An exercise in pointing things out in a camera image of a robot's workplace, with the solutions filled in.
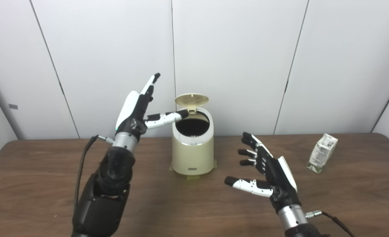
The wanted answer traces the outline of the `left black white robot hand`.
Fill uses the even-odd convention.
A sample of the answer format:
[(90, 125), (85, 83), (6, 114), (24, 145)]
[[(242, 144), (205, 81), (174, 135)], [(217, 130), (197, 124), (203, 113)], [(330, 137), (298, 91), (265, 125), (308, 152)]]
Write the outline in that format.
[(152, 75), (140, 93), (131, 91), (128, 94), (116, 122), (115, 143), (123, 136), (139, 140), (140, 135), (145, 134), (148, 129), (175, 123), (189, 116), (187, 110), (146, 115), (148, 105), (153, 101), (154, 84), (160, 76), (160, 73)]

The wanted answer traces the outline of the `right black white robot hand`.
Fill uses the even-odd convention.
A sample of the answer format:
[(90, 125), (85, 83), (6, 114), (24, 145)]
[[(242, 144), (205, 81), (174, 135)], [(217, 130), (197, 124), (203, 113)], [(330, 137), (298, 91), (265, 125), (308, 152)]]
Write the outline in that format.
[(235, 189), (270, 199), (275, 212), (286, 206), (301, 206), (297, 185), (285, 158), (274, 158), (268, 148), (253, 134), (243, 132), (241, 142), (251, 147), (239, 149), (238, 154), (248, 156), (240, 161), (241, 166), (252, 166), (265, 176), (265, 180), (241, 179), (228, 176), (224, 183)]

